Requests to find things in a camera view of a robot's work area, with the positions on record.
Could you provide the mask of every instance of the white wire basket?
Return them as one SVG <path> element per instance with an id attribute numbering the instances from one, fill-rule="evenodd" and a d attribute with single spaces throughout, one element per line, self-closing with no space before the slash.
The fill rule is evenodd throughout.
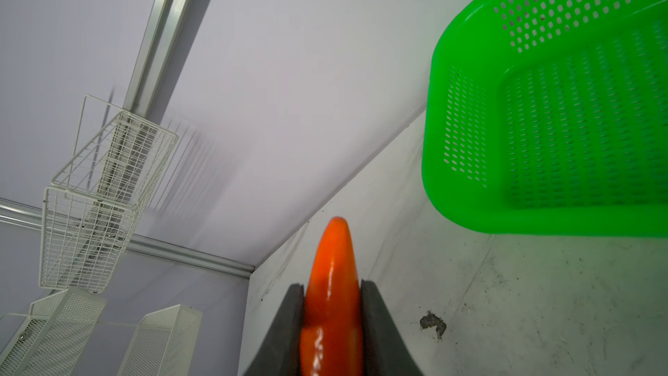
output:
<path id="1" fill-rule="evenodd" d="M 44 192 L 41 288 L 106 289 L 176 145 L 176 134 L 116 109 L 78 151 L 75 144 Z"/>
<path id="2" fill-rule="evenodd" d="M 202 313 L 175 305 L 147 314 L 135 329 L 118 376 L 187 376 Z"/>
<path id="3" fill-rule="evenodd" d="M 0 354 L 0 376 L 67 376 L 79 361 L 106 300 L 70 288 L 30 304 Z"/>

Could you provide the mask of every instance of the orange plastic pepper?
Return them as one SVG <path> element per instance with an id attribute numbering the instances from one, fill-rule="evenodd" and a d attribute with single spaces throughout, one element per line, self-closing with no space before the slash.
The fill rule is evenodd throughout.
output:
<path id="1" fill-rule="evenodd" d="M 348 223 L 332 218 L 315 254 L 299 348 L 302 376 L 361 376 L 359 283 Z"/>

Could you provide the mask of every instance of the green basket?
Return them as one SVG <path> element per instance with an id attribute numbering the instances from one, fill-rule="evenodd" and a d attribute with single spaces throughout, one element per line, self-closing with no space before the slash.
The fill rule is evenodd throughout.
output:
<path id="1" fill-rule="evenodd" d="M 474 0 L 434 52 L 422 178 L 472 230 L 668 234 L 668 0 Z"/>

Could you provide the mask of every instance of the orange carrot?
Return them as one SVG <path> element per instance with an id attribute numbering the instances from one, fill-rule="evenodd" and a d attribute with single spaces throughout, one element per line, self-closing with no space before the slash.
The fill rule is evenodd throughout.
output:
<path id="1" fill-rule="evenodd" d="M 348 223 L 333 218 L 315 254 L 299 343 L 302 376 L 361 376 L 359 283 Z"/>

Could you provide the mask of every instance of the metal track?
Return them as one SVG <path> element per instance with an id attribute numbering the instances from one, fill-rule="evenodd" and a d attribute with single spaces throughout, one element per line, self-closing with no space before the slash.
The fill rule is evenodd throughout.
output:
<path id="1" fill-rule="evenodd" d="M 0 222 L 41 231 L 41 210 L 0 198 Z M 140 235 L 133 235 L 127 251 L 158 260 L 248 280 L 254 266 L 206 254 Z"/>

